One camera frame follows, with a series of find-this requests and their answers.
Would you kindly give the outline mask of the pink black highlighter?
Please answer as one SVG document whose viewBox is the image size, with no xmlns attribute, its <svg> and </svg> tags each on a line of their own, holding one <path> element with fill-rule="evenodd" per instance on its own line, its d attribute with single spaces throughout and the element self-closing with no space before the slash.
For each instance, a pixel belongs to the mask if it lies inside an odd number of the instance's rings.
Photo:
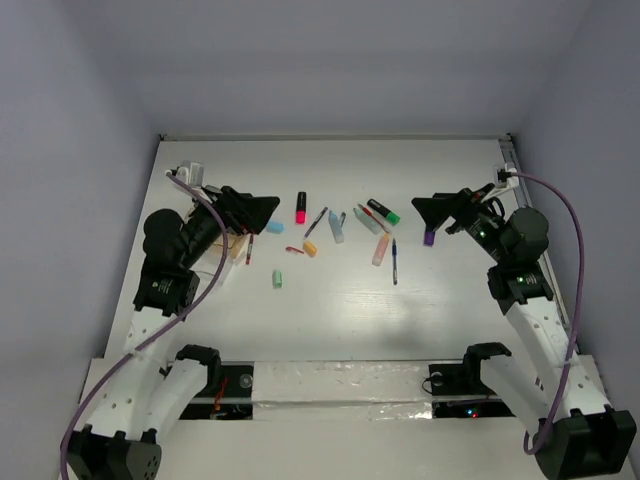
<svg viewBox="0 0 640 480">
<path fill-rule="evenodd" d="M 296 197 L 295 222 L 304 225 L 307 219 L 307 193 L 299 191 Z"/>
</svg>

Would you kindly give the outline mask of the orange pastel marker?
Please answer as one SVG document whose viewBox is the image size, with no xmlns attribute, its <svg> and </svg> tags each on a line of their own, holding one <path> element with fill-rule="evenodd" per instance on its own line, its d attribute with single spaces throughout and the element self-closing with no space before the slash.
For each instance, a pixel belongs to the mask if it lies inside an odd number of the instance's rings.
<svg viewBox="0 0 640 480">
<path fill-rule="evenodd" d="M 380 237 L 371 261 L 371 263 L 374 266 L 381 265 L 390 241 L 391 241 L 391 235 L 389 233 L 384 233 Z"/>
</svg>

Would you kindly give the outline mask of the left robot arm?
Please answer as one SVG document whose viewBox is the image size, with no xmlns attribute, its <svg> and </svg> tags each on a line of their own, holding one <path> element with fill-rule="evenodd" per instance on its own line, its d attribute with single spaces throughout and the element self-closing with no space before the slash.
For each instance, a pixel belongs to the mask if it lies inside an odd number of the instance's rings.
<svg viewBox="0 0 640 480">
<path fill-rule="evenodd" d="M 194 265 L 217 240 L 258 234 L 279 206 L 276 196 L 253 196 L 229 186 L 197 191 L 185 186 L 193 209 L 181 216 L 160 209 L 144 222 L 140 279 L 123 357 L 78 407 L 61 444 L 64 479 L 154 479 L 161 442 L 197 395 L 222 383 L 212 347 L 187 344 L 170 352 L 177 327 L 213 287 L 200 285 Z"/>
</svg>

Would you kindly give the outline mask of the light blue marker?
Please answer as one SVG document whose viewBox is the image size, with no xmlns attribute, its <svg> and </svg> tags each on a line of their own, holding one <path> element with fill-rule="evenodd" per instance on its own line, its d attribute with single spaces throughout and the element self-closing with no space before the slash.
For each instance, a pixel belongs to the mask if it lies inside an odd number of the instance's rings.
<svg viewBox="0 0 640 480">
<path fill-rule="evenodd" d="M 343 232 L 339 217 L 333 211 L 330 211 L 328 215 L 328 221 L 329 221 L 329 225 L 330 225 L 335 243 L 336 244 L 343 243 L 344 232 Z"/>
</svg>

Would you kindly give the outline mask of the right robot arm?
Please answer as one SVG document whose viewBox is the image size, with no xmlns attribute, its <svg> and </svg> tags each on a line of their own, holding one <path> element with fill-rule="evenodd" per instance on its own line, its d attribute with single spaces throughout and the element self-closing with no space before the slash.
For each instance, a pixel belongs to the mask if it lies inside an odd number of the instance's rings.
<svg viewBox="0 0 640 480">
<path fill-rule="evenodd" d="M 491 189 L 436 193 L 412 204 L 430 230 L 451 220 L 447 233 L 467 233 L 494 260 L 487 272 L 491 297 L 523 342 L 536 377 L 526 377 L 505 345 L 479 343 L 458 363 L 430 365 L 428 391 L 497 396 L 524 425 L 548 479 L 618 473 L 637 426 L 630 412 L 611 406 L 570 344 L 539 265 L 549 245 L 548 220 L 531 207 L 498 213 L 486 199 Z"/>
</svg>

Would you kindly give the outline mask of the green black highlighter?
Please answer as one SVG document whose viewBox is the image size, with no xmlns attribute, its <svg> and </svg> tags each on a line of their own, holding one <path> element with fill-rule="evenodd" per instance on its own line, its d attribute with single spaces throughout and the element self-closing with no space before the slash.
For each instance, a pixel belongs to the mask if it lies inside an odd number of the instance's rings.
<svg viewBox="0 0 640 480">
<path fill-rule="evenodd" d="M 371 198 L 367 201 L 367 205 L 377 214 L 382 216 L 389 224 L 395 226 L 400 222 L 400 217 L 395 212 L 388 209 L 377 200 Z"/>
</svg>

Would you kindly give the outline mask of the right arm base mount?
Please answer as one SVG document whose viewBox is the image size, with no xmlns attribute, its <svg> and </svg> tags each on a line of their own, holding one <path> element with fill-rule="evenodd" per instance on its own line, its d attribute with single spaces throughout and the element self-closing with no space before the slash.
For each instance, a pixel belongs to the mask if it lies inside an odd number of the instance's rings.
<svg viewBox="0 0 640 480">
<path fill-rule="evenodd" d="M 480 379 L 481 362 L 494 356 L 511 356 L 499 342 L 480 343 L 467 348 L 459 362 L 433 363 L 422 381 L 422 390 L 431 396 L 435 419 L 479 419 L 513 417 L 506 404 Z"/>
</svg>

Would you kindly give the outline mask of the purple marker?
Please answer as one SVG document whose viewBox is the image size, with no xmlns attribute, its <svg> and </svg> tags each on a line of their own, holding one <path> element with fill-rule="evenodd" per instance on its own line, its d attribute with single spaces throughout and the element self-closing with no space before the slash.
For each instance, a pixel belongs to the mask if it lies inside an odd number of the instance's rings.
<svg viewBox="0 0 640 480">
<path fill-rule="evenodd" d="M 423 245 L 432 247 L 434 243 L 435 243 L 435 232 L 429 229 L 426 229 L 424 233 L 424 238 L 423 238 Z"/>
</svg>

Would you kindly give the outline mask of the light blue marker cap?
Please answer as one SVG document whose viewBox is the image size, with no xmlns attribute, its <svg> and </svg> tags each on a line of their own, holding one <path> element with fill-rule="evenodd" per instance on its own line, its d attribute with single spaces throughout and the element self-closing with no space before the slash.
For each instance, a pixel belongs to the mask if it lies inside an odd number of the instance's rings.
<svg viewBox="0 0 640 480">
<path fill-rule="evenodd" d="M 269 221 L 265 227 L 268 233 L 281 234 L 284 231 L 284 225 L 280 222 Z"/>
</svg>

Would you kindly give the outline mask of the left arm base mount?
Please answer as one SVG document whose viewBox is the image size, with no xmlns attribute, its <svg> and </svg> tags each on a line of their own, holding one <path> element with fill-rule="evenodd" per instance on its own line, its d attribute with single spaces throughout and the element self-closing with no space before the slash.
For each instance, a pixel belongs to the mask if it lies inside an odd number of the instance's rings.
<svg viewBox="0 0 640 480">
<path fill-rule="evenodd" d="M 181 420 L 251 420 L 254 364 L 223 362 L 218 350 L 184 346 L 175 360 L 195 360 L 206 368 L 205 387 L 182 412 Z"/>
</svg>

